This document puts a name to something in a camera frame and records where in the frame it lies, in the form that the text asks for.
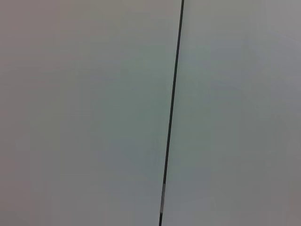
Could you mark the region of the black vertical wall strip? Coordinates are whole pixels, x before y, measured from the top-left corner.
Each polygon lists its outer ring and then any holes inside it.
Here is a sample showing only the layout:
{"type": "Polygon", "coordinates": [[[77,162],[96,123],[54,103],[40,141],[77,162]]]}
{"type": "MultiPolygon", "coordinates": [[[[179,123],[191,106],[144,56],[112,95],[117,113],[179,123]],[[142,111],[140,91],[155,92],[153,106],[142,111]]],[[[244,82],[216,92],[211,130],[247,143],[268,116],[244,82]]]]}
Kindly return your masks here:
{"type": "Polygon", "coordinates": [[[179,62],[179,55],[180,55],[184,4],[185,4],[185,0],[181,0],[181,8],[180,8],[179,24],[178,24],[178,34],[177,34],[177,44],[176,44],[176,53],[175,53],[175,61],[174,61],[172,93],[171,93],[171,102],[170,102],[170,111],[169,111],[169,121],[168,121],[168,130],[167,130],[167,138],[166,138],[166,151],[165,151],[164,173],[163,173],[163,180],[162,180],[162,190],[161,190],[161,200],[160,200],[158,226],[162,226],[163,215],[164,215],[164,204],[165,204],[165,194],[166,194],[166,178],[167,178],[167,172],[168,172],[170,141],[171,141],[171,133],[172,133],[173,114],[174,114],[174,99],[175,99],[175,91],[176,91],[178,62],[179,62]]]}

